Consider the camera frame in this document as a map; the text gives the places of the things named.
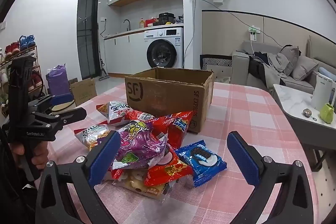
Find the person's left hand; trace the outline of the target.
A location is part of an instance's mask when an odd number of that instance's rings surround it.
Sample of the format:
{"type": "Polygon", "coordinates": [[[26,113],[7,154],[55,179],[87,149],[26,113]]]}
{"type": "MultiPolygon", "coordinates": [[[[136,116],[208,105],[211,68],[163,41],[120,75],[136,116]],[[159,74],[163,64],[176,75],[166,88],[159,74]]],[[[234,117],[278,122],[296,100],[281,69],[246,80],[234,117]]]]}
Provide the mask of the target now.
{"type": "MultiPolygon", "coordinates": [[[[10,144],[10,149],[15,160],[15,164],[18,167],[22,167],[19,158],[25,154],[25,149],[22,144],[12,143],[10,144]]],[[[31,159],[34,166],[37,169],[43,169],[48,162],[49,151],[48,142],[43,141],[39,143],[33,150],[33,158],[31,159]]]]}

